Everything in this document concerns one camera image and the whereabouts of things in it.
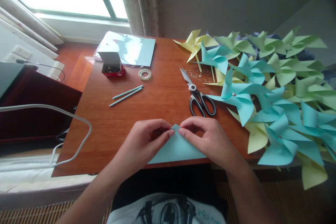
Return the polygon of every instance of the person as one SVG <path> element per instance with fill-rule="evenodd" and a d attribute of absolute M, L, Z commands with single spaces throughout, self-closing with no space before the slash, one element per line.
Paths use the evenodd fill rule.
<path fill-rule="evenodd" d="M 142 169 L 174 135 L 171 127 L 163 119 L 136 122 L 114 158 L 57 223 L 101 223 L 122 183 Z M 256 175 L 217 120 L 190 117 L 180 127 L 179 134 L 225 169 L 240 223 L 283 223 Z M 202 137 L 195 134 L 198 131 L 204 132 Z M 128 190 L 123 192 L 122 198 L 131 194 L 131 189 Z M 157 193 L 112 211 L 107 223 L 226 222 L 221 212 L 213 206 L 182 195 Z"/>

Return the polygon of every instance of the scissor handle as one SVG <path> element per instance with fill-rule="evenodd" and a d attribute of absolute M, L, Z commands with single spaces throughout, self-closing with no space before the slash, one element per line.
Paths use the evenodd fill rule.
<path fill-rule="evenodd" d="M 205 113 L 202 109 L 201 103 L 196 99 L 196 97 L 192 94 L 191 98 L 190 98 L 190 103 L 189 103 L 189 107 L 190 107 L 190 112 L 193 116 L 196 116 L 194 111 L 193 111 L 193 102 L 196 103 L 196 106 L 198 107 L 198 110 L 201 112 L 202 116 L 205 117 Z"/>
<path fill-rule="evenodd" d="M 200 98 L 201 102 L 199 102 L 197 100 L 196 96 L 198 96 Z M 212 113 L 210 113 L 210 111 L 207 107 L 207 104 L 204 101 L 205 99 L 207 99 L 211 103 L 212 108 L 213 108 Z M 193 107 L 193 102 L 196 102 L 196 106 L 197 106 L 198 110 L 201 112 L 203 117 L 205 117 L 205 113 L 204 113 L 203 109 L 205 109 L 206 113 L 209 116 L 214 116 L 216 114 L 216 107 L 215 107 L 214 102 L 210 99 L 209 96 L 199 92 L 198 90 L 195 90 L 195 91 L 192 92 L 192 95 L 191 95 L 191 98 L 190 98 L 190 103 L 189 103 L 191 114 L 193 116 L 196 116 L 195 113 L 193 112 L 193 108 L 192 108 Z"/>
<path fill-rule="evenodd" d="M 201 92 L 200 92 L 200 95 L 201 95 L 202 105 L 204 106 L 206 113 L 207 113 L 209 116 L 214 116 L 214 115 L 216 114 L 216 107 L 215 107 L 214 102 L 210 99 L 209 96 L 207 96 L 207 95 L 205 95 L 205 94 L 203 94 L 203 93 L 201 93 Z M 209 111 L 209 109 L 208 109 L 208 106 L 207 106 L 207 104 L 205 103 L 204 99 L 207 99 L 208 102 L 211 103 L 211 105 L 212 105 L 212 110 L 213 110 L 212 113 L 210 113 L 210 111 Z"/>

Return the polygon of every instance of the white t-shirt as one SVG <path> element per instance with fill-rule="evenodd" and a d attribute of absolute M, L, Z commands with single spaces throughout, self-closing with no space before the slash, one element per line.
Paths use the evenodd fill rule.
<path fill-rule="evenodd" d="M 114 210 L 107 224 L 226 224 L 215 207 L 183 195 L 156 193 Z"/>

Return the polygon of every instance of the white curtain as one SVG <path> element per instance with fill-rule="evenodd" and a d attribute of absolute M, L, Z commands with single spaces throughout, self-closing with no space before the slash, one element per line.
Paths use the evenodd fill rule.
<path fill-rule="evenodd" d="M 55 31 L 35 17 L 18 0 L 0 0 L 0 25 L 13 33 L 16 31 L 17 36 L 21 39 L 24 37 L 23 40 L 29 41 L 29 44 L 38 47 L 40 50 L 42 47 L 47 47 L 48 50 L 57 51 L 54 45 L 63 43 Z"/>

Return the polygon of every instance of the left hand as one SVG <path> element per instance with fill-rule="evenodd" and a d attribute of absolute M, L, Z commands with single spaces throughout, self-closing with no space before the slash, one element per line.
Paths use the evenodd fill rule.
<path fill-rule="evenodd" d="M 143 168 L 174 135 L 171 124 L 163 119 L 138 121 L 114 156 L 114 170 L 121 183 Z"/>

